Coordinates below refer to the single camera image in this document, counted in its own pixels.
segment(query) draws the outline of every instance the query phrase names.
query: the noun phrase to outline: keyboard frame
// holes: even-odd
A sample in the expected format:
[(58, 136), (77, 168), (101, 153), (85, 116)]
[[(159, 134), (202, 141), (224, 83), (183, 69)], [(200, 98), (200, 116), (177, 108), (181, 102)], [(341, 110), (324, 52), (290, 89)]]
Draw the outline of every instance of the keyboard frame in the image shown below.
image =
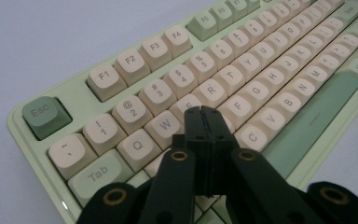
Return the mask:
[[(195, 52), (206, 49), (216, 39), (223, 38), (231, 30), (229, 27), (238, 27), (241, 24), (244, 24), (246, 21), (257, 15), (260, 11), (264, 10), (266, 7), (273, 5), (276, 2), (277, 1), (275, 0), (272, 0), (269, 3), (261, 1), (259, 9), (248, 14), (245, 18), (234, 22), (232, 25), (228, 26), (226, 30), (220, 32), (217, 35), (214, 35), (212, 38), (209, 38), (204, 42), (199, 41), (195, 36), (189, 33), (190, 42), (193, 45), (193, 48), (191, 50), (174, 59), (172, 62), (165, 64), (164, 66), (159, 68), (157, 72), (154, 72), (151, 75), (141, 79), (140, 81), (131, 85), (130, 88), (124, 90), (120, 94), (114, 96), (113, 98), (107, 100), (104, 103), (101, 103), (87, 86), (86, 81), (90, 69), (101, 63), (113, 64), (118, 54), (124, 52), (127, 49), (138, 49), (146, 39), (154, 35), (161, 35), (168, 27), (151, 36), (144, 38), (137, 44), (129, 46), (128, 48), (115, 53), (109, 58), (94, 64), (88, 69), (76, 75), (73, 75), (72, 77), (69, 77), (62, 83), (50, 88), (47, 91), (43, 91), (37, 94), (35, 97), (25, 102), (22, 102), (15, 108), (13, 108), (13, 110), (7, 117), (7, 127), (13, 135), (13, 138), (16, 140), (24, 157), (30, 163), (36, 176), (39, 178), (40, 182), (48, 193), (48, 196), (53, 201), (54, 205), (56, 206), (66, 223), (76, 222), (76, 218), (81, 212), (81, 206), (77, 202), (73, 193), (69, 190), (65, 181), (63, 181), (62, 177), (60, 176), (52, 161), (49, 159), (49, 147), (66, 135), (69, 135), (71, 133), (81, 133), (82, 128), (85, 126), (88, 120), (93, 119), (102, 113), (112, 111), (115, 104), (122, 100), (125, 96), (128, 96), (130, 94), (136, 94), (145, 84), (147, 84), (151, 80), (163, 77), (170, 70), (170, 68), (172, 68), (173, 65), (185, 63), (185, 61), (190, 58), (191, 55), (193, 55)], [(190, 20), (195, 14), (197, 14), (197, 12), (182, 19), (176, 24), (186, 26), (186, 24), (190, 22)], [(68, 90), (73, 90), (73, 92), (71, 94), (67, 94)], [(62, 129), (58, 130), (56, 133), (52, 134), (51, 136), (47, 137), (42, 141), (38, 141), (34, 137), (34, 134), (23, 120), (21, 113), (22, 107), (24, 105), (40, 96), (50, 96), (58, 98), (73, 119), (70, 124), (66, 125)], [(85, 112), (85, 108), (82, 105), (87, 105), (87, 112)], [(324, 159), (334, 148), (335, 144), (342, 136), (342, 134), (345, 133), (351, 122), (356, 118), (357, 114), (358, 90), (341, 109), (339, 114), (332, 120), (328, 128), (324, 131), (324, 133), (312, 146), (312, 148), (308, 151), (304, 158), (298, 163), (298, 166), (286, 178), (289, 184), (300, 189), (303, 189), (308, 185), (312, 176), (316, 173), (320, 165), (323, 163)]]

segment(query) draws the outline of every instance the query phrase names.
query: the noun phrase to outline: green keycap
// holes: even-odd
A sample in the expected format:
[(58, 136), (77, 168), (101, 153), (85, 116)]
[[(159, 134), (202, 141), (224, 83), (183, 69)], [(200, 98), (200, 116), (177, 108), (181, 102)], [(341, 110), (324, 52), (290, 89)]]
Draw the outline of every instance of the green keycap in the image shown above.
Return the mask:
[(231, 9), (224, 3), (212, 6), (209, 11), (216, 18), (218, 31), (225, 29), (234, 22)]
[(248, 5), (245, 0), (227, 0), (226, 4), (233, 13), (234, 21), (238, 21), (248, 15)]
[(45, 139), (72, 121), (60, 102), (48, 96), (39, 97), (25, 105), (22, 116), (38, 140)]
[(187, 30), (200, 41), (204, 41), (217, 33), (216, 19), (209, 11), (203, 11), (191, 20)]
[(86, 205), (101, 187), (113, 182), (124, 182), (132, 175), (133, 171), (127, 163), (117, 151), (111, 149), (74, 175), (68, 185), (80, 203)]
[(353, 74), (334, 74), (304, 105), (262, 154), (286, 178), (358, 88)]

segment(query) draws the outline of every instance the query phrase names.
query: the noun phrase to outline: a key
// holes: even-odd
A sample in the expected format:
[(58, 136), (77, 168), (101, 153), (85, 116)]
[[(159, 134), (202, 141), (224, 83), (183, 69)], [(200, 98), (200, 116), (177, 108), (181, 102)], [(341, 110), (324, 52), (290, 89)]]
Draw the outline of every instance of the a key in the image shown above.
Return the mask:
[(167, 45), (159, 36), (153, 36), (144, 41), (139, 48), (139, 53), (145, 59), (152, 72), (172, 60), (172, 55)]
[(60, 102), (49, 96), (42, 96), (22, 108), (22, 116), (38, 140), (69, 124), (72, 119)]
[(245, 85), (245, 77), (233, 65), (228, 65), (217, 72), (212, 79), (216, 80), (226, 91), (228, 96), (236, 92), (240, 87)]
[(68, 185), (79, 202), (85, 206), (101, 187), (112, 182), (126, 181), (132, 175), (133, 171), (127, 163), (112, 149), (72, 177)]
[(210, 78), (217, 72), (213, 58), (205, 51), (193, 55), (185, 64), (196, 76), (199, 83)]
[(162, 80), (170, 86), (177, 99), (182, 98), (198, 86), (193, 72), (184, 64), (176, 65)]
[(135, 49), (119, 54), (113, 66), (129, 86), (150, 74), (147, 63)]
[(97, 159), (80, 133), (70, 134), (53, 144), (48, 155), (66, 180)]
[(165, 30), (161, 39), (170, 49), (173, 58), (177, 58), (191, 49), (190, 39), (187, 30), (182, 26), (174, 25)]
[(172, 135), (184, 133), (181, 122), (169, 110), (163, 111), (145, 125), (145, 130), (152, 136), (161, 149), (171, 145)]
[(101, 102), (105, 102), (127, 88), (123, 78), (108, 63), (102, 63), (91, 69), (87, 84)]
[(134, 172), (138, 172), (161, 152), (161, 149), (144, 129), (137, 130), (121, 141), (117, 150)]
[(147, 84), (138, 94), (139, 99), (149, 108), (154, 116), (168, 109), (176, 102), (176, 97), (170, 87), (161, 79)]
[(203, 105), (217, 108), (227, 99), (227, 93), (223, 87), (214, 79), (208, 79), (199, 85), (193, 93)]
[(117, 103), (112, 115), (127, 134), (140, 129), (153, 118), (144, 103), (134, 95)]
[(202, 102), (193, 94), (187, 94), (170, 107), (170, 111), (179, 121), (185, 123), (185, 111), (193, 106), (201, 106)]
[(101, 114), (97, 118), (90, 120), (84, 126), (83, 134), (99, 156), (127, 137), (109, 114)]

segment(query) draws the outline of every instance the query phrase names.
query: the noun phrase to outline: cream keycap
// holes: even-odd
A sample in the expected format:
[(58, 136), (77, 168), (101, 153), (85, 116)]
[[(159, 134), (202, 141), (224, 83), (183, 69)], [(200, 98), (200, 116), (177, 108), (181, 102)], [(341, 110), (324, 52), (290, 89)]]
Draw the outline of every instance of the cream keycap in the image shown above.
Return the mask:
[(193, 72), (199, 83), (210, 78), (217, 72), (213, 58), (205, 51), (194, 54), (185, 65)]
[(170, 111), (176, 116), (179, 121), (185, 123), (185, 111), (194, 106), (201, 106), (202, 102), (195, 95), (189, 93), (182, 99), (178, 100), (170, 107)]
[(137, 130), (120, 142), (117, 150), (134, 172), (141, 170), (161, 152), (161, 149), (144, 129)]
[(176, 65), (162, 80), (171, 88), (177, 99), (182, 98), (198, 86), (193, 72), (184, 64)]
[(240, 144), (240, 147), (246, 147), (253, 150), (261, 151), (267, 145), (269, 140), (266, 134), (252, 124), (245, 123), (234, 134)]
[(223, 87), (228, 96), (234, 94), (246, 82), (240, 70), (231, 64), (217, 72), (212, 79)]
[(203, 105), (217, 108), (227, 99), (227, 93), (224, 88), (214, 79), (208, 79), (199, 85), (193, 93)]
[(234, 51), (234, 57), (240, 57), (251, 47), (249, 37), (242, 30), (233, 30), (223, 38)]
[(87, 84), (101, 102), (127, 88), (123, 78), (109, 63), (102, 63), (89, 71)]
[(224, 40), (217, 40), (212, 43), (205, 52), (213, 58), (217, 70), (222, 69), (234, 60), (234, 52), (231, 46)]
[(232, 123), (235, 130), (254, 114), (251, 104), (239, 95), (233, 95), (222, 105), (217, 107), (228, 120)]
[(119, 54), (114, 67), (129, 86), (150, 74), (147, 63), (135, 49)]
[(166, 149), (172, 143), (172, 135), (184, 133), (181, 122), (169, 110), (163, 111), (145, 125), (145, 130), (156, 141), (161, 149)]
[(172, 60), (172, 55), (167, 45), (159, 36), (153, 36), (144, 41), (139, 48), (139, 53), (145, 59), (152, 72)]
[(101, 114), (97, 118), (90, 120), (84, 126), (83, 134), (99, 156), (127, 137), (109, 114)]
[(118, 102), (112, 115), (127, 134), (142, 128), (153, 118), (144, 103), (134, 95)]
[(154, 116), (168, 109), (176, 102), (176, 97), (170, 87), (161, 79), (147, 84), (138, 94), (139, 99), (149, 108)]
[(165, 30), (161, 39), (170, 49), (173, 58), (177, 58), (191, 49), (191, 42), (187, 30), (180, 25), (174, 25)]
[(254, 54), (244, 53), (231, 63), (236, 66), (245, 76), (245, 80), (250, 81), (262, 69), (261, 62)]
[(53, 144), (48, 155), (66, 180), (97, 159), (80, 133), (72, 133)]

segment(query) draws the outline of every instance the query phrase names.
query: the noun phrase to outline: keycap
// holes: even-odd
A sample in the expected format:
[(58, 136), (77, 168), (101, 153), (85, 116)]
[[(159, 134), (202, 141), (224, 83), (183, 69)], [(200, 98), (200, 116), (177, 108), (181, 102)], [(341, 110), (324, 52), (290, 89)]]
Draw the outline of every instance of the keycap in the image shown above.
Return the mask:
[(170, 111), (176, 116), (176, 118), (185, 124), (185, 111), (193, 106), (201, 106), (202, 102), (193, 94), (187, 94), (182, 99), (178, 100), (170, 107)]
[(127, 85), (132, 85), (150, 74), (150, 69), (145, 59), (135, 49), (129, 49), (119, 54), (113, 66)]
[(162, 149), (171, 145), (173, 134), (184, 133), (183, 124), (169, 110), (151, 119), (145, 125), (145, 130)]
[(228, 96), (236, 92), (246, 82), (244, 75), (233, 65), (224, 67), (212, 79), (216, 80), (223, 87)]
[(142, 170), (138, 174), (133, 176), (129, 181), (127, 181), (127, 184), (132, 185), (135, 188), (138, 188), (149, 179), (150, 177), (147, 175), (147, 173)]
[(248, 10), (246, 0), (226, 0), (227, 6), (231, 9), (234, 21), (237, 21), (251, 12)]
[[(295, 161), (308, 151), (357, 86), (358, 82), (354, 77), (330, 77), (263, 150), (263, 155), (280, 170), (283, 177), (287, 177), (296, 166), (292, 160)], [(278, 151), (282, 153), (280, 156), (276, 155)], [(292, 160), (283, 162), (282, 157), (286, 156), (290, 156)]]
[(147, 84), (138, 94), (154, 116), (168, 109), (177, 100), (170, 87), (161, 79), (156, 79)]
[(172, 55), (167, 45), (159, 36), (153, 36), (144, 41), (139, 48), (139, 53), (152, 72), (172, 60)]
[(192, 93), (202, 102), (212, 108), (216, 108), (227, 99), (227, 93), (214, 79), (208, 79), (199, 85)]
[(48, 150), (48, 155), (66, 180), (97, 159), (79, 133), (70, 134), (53, 144)]
[(204, 41), (217, 33), (217, 22), (209, 11), (197, 14), (186, 27), (200, 41)]
[(217, 31), (221, 31), (234, 22), (231, 9), (225, 3), (215, 4), (209, 9), (217, 22)]
[(199, 83), (210, 78), (217, 72), (213, 58), (205, 51), (194, 54), (185, 65), (193, 72)]
[(38, 140), (47, 138), (72, 121), (60, 102), (49, 96), (41, 96), (25, 105), (22, 115)]
[(193, 72), (183, 64), (178, 64), (172, 68), (162, 80), (170, 86), (177, 99), (182, 98), (198, 86)]
[(233, 30), (226, 35), (225, 40), (234, 51), (234, 58), (240, 57), (246, 50), (251, 47), (249, 37), (242, 30)]
[(90, 120), (84, 126), (83, 134), (100, 156), (127, 137), (109, 114), (101, 114), (97, 118)]
[(112, 115), (127, 134), (135, 132), (153, 118), (145, 104), (134, 95), (119, 102)]
[(174, 25), (168, 28), (161, 38), (170, 49), (173, 58), (176, 58), (191, 49), (187, 30), (182, 26)]
[(137, 130), (121, 141), (117, 150), (134, 172), (138, 172), (161, 152), (161, 149), (144, 129)]
[(235, 130), (254, 114), (251, 104), (238, 94), (233, 95), (222, 105), (217, 107), (224, 116), (226, 116), (233, 124)]
[(87, 84), (101, 102), (105, 102), (127, 88), (123, 78), (108, 63), (102, 63), (91, 69)]
[(235, 134), (241, 147), (261, 151), (269, 142), (267, 135), (253, 124), (245, 123)]
[(217, 70), (222, 69), (234, 60), (234, 52), (231, 46), (224, 40), (214, 42), (205, 52), (213, 58)]
[(215, 223), (215, 224), (224, 224), (222, 219), (212, 210), (209, 209), (197, 222), (199, 224)]
[(251, 80), (257, 73), (261, 71), (261, 63), (254, 54), (244, 53), (231, 65), (234, 65), (238, 70), (245, 75), (245, 80)]
[(208, 210), (209, 207), (212, 206), (214, 202), (216, 202), (218, 197), (218, 195), (214, 195), (211, 198), (207, 198), (205, 196), (196, 196), (196, 205), (199, 206), (202, 212), (205, 212), (206, 210)]
[(150, 177), (154, 177), (158, 171), (159, 165), (161, 164), (162, 157), (164, 154), (169, 151), (167, 150), (163, 151), (159, 156), (157, 156), (153, 161), (151, 161), (148, 165), (145, 167), (145, 171)]
[(112, 149), (72, 177), (68, 185), (85, 206), (98, 189), (112, 182), (126, 181), (131, 175), (130, 167)]

